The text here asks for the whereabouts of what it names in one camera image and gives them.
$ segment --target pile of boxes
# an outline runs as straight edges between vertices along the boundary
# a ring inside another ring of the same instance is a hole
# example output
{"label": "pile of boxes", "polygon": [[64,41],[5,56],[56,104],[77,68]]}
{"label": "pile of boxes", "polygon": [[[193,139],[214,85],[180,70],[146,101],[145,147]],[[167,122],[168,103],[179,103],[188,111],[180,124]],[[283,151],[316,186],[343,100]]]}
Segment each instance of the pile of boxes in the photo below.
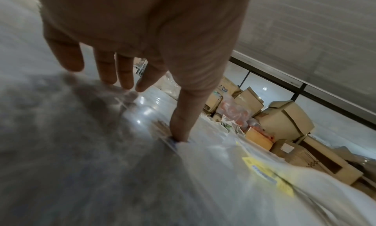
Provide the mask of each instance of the pile of boxes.
{"label": "pile of boxes", "polygon": [[376,184],[357,169],[351,161],[339,156],[335,150],[325,146],[309,135],[314,125],[308,115],[293,101],[274,101],[267,107],[257,94],[248,87],[241,91],[224,77],[218,88],[206,102],[204,113],[219,120],[215,113],[223,95],[230,94],[235,103],[251,110],[262,131],[250,127],[246,138],[285,159],[286,162],[325,172],[339,181],[351,185],[376,199]]}

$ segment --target finger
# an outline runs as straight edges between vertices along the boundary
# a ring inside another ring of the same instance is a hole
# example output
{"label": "finger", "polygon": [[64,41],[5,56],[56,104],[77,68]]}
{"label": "finger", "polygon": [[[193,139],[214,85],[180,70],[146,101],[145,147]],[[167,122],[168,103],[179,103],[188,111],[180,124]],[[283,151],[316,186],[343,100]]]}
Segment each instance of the finger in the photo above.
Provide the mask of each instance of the finger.
{"label": "finger", "polygon": [[116,54],[116,71],[121,87],[132,89],[133,81],[133,59]]}
{"label": "finger", "polygon": [[189,132],[198,119],[205,102],[212,91],[199,92],[182,89],[177,100],[177,107],[174,110],[170,129],[172,137],[176,141],[187,141]]}
{"label": "finger", "polygon": [[136,91],[146,91],[147,88],[156,83],[163,75],[166,74],[166,72],[166,69],[159,69],[148,63],[147,67],[145,68],[144,74],[136,84]]}
{"label": "finger", "polygon": [[63,68],[72,72],[83,70],[82,52],[77,41],[54,28],[46,19],[43,19],[43,35],[52,53]]}
{"label": "finger", "polygon": [[115,84],[118,79],[115,68],[115,52],[94,49],[94,57],[101,81]]}

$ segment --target black frame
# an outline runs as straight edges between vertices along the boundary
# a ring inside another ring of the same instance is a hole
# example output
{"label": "black frame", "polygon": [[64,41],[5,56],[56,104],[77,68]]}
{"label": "black frame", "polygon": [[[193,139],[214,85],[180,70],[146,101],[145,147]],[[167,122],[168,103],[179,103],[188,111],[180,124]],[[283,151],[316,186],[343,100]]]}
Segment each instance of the black frame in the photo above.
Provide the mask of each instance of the black frame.
{"label": "black frame", "polygon": [[279,78],[276,78],[275,76],[270,75],[270,74],[268,74],[268,73],[266,73],[266,72],[264,72],[264,71],[262,71],[262,70],[260,70],[256,67],[249,65],[249,64],[247,64],[243,61],[240,61],[239,59],[236,59],[234,57],[230,57],[229,61],[238,65],[238,66],[240,66],[240,67],[242,67],[242,68],[244,68],[244,69],[246,69],[246,70],[248,70],[248,73],[247,73],[246,77],[244,78],[244,80],[242,81],[242,84],[244,83],[244,81],[248,77],[249,73],[251,72],[253,74],[256,74],[256,75],[258,75],[258,76],[260,76],[260,77],[262,77],[262,78],[264,78],[264,79],[266,79],[266,80],[268,80],[268,81],[270,81],[274,84],[277,84],[278,86],[285,88],[286,90],[289,90],[292,93],[294,93],[294,95],[291,98],[291,100],[293,100],[293,101],[296,101],[296,99],[298,98],[299,95],[305,96],[305,97],[307,97],[307,98],[309,98],[309,99],[311,99],[311,100],[313,100],[313,101],[315,101],[315,102],[317,102],[317,103],[319,103],[319,104],[321,104],[321,105],[323,105],[323,106],[325,106],[325,107],[327,107],[331,110],[334,110],[334,111],[340,113],[343,116],[346,116],[346,117],[348,117],[348,118],[350,118],[350,119],[352,119],[352,120],[354,120],[358,123],[361,123],[361,124],[371,128],[373,130],[376,130],[376,124],[374,124],[374,123],[372,123],[372,122],[370,122],[370,121],[368,121],[368,120],[366,120],[366,119],[364,119],[364,118],[362,118],[358,115],[355,115],[355,114],[353,114],[353,113],[351,113],[347,110],[344,110],[341,107],[338,107],[338,106],[336,106],[336,105],[334,105],[334,104],[332,104],[332,103],[330,103],[326,100],[323,100],[323,99],[321,99],[321,98],[319,98],[315,95],[312,95],[311,93],[306,92],[304,90],[305,87],[307,86],[306,83],[303,83],[301,85],[301,87],[296,87],[296,86],[294,86],[294,85],[292,85],[288,82],[285,82],[285,81],[283,81]]}

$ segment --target yellow label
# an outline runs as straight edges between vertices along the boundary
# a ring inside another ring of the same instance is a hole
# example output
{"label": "yellow label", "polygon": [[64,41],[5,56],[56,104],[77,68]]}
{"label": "yellow label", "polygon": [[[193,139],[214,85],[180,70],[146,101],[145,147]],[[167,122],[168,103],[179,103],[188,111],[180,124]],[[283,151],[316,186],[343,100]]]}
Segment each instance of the yellow label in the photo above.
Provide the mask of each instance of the yellow label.
{"label": "yellow label", "polygon": [[284,179],[277,176],[264,163],[261,163],[252,157],[243,157],[242,159],[248,166],[248,168],[255,172],[257,175],[269,181],[271,184],[275,185],[289,196],[294,196],[294,190],[291,185],[288,184]]}

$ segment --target sticker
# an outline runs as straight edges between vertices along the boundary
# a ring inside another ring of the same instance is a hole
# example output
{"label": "sticker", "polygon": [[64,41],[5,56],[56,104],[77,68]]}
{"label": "sticker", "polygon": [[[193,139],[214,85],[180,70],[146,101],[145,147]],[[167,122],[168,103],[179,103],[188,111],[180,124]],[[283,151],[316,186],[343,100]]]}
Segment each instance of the sticker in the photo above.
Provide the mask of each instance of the sticker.
{"label": "sticker", "polygon": [[252,157],[243,157],[242,158],[245,164],[255,172],[260,177],[264,178],[271,184],[275,185],[281,191],[285,192],[289,196],[294,196],[294,190],[289,183],[287,183],[284,179],[280,178],[276,175],[273,171],[271,171],[265,164],[257,161]]}
{"label": "sticker", "polygon": [[294,150],[294,147],[291,146],[291,145],[288,145],[287,143],[284,143],[284,144],[282,145],[281,150],[284,151],[285,153],[289,153],[289,152],[291,152],[292,150]]}

